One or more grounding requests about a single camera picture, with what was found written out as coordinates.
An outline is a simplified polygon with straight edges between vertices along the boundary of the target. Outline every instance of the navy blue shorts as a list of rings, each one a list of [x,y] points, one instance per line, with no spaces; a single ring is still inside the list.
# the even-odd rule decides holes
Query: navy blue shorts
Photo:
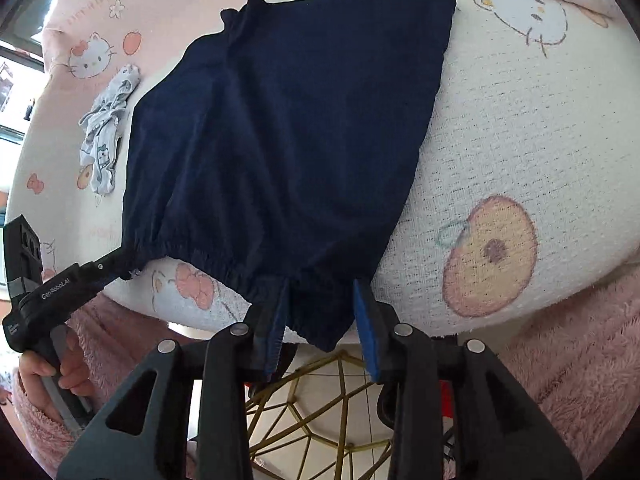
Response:
[[[131,268],[171,256],[331,350],[414,180],[455,0],[249,0],[136,105]]]

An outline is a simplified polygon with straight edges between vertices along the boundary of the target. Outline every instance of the bed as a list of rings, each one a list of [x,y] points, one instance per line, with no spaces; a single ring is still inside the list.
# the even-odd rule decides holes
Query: bed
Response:
[[[59,0],[43,32],[49,82],[8,205],[8,220],[23,214],[38,233],[45,279],[120,245],[131,111],[191,41],[222,30],[222,9],[245,2]],[[100,197],[91,168],[79,166],[78,119],[129,63],[142,81],[129,99],[115,190]],[[524,316],[605,276],[640,244],[638,102],[640,44],[622,15],[594,19],[560,0],[457,0],[442,86],[376,297],[439,336]],[[169,258],[105,292],[211,332],[248,307]],[[343,341],[356,342],[355,330]]]

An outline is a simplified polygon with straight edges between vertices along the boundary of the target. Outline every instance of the black device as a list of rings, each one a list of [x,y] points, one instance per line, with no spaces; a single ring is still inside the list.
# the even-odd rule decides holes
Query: black device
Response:
[[[367,369],[384,384],[378,416],[394,430],[389,479],[441,480],[442,379],[454,392],[458,480],[582,478],[551,423],[484,344],[432,339],[400,323],[368,282],[354,288],[372,342]],[[191,389],[202,379],[197,478],[251,480],[243,385],[266,379],[254,340],[270,318],[253,304],[243,322],[209,341],[160,342],[97,413],[57,479],[182,480]]]
[[[6,224],[2,234],[12,306],[2,320],[4,336],[16,352],[33,350],[56,369],[55,375],[42,378],[42,383],[65,427],[77,437],[94,416],[94,410],[88,399],[58,386],[60,359],[66,349],[65,321],[102,290],[101,283],[113,268],[114,255],[83,266],[73,264],[43,284],[40,241],[24,216]]]
[[[5,226],[4,244],[12,297],[2,322],[7,341],[59,369],[56,331],[105,284],[129,277],[119,274],[126,256],[118,249],[42,284],[38,237],[22,216]],[[430,338],[376,301],[367,280],[354,281],[353,290],[367,370],[383,384],[378,416],[394,430],[390,479],[440,480],[444,457],[455,459],[458,480],[582,478],[556,430],[482,342],[458,346]],[[184,347],[162,341],[95,415],[83,399],[58,388],[56,378],[47,378],[56,407],[78,437],[57,479],[183,480],[198,379],[198,478],[252,479],[244,384],[273,380],[260,350],[273,325],[274,311],[252,304],[243,322],[210,340]],[[449,381],[454,393],[454,427],[444,439],[440,380]]]

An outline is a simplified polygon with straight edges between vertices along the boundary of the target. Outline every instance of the pink fluffy blanket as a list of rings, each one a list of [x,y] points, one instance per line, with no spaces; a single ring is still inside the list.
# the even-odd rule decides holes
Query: pink fluffy blanket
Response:
[[[586,478],[640,404],[640,269],[538,312],[500,358]]]

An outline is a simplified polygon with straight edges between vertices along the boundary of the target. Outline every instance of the metal screw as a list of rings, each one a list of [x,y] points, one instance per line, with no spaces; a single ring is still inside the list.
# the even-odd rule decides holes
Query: metal screw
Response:
[[[235,323],[231,325],[230,332],[232,335],[245,335],[249,332],[249,326],[245,323]]]
[[[398,323],[394,327],[394,333],[399,335],[400,337],[407,337],[414,333],[414,327],[408,325],[407,323]]]
[[[466,347],[469,348],[469,351],[473,352],[474,354],[481,354],[486,348],[484,343],[479,339],[470,339],[466,342]]]
[[[175,350],[175,341],[171,339],[165,339],[158,343],[158,351],[161,354],[170,354]]]

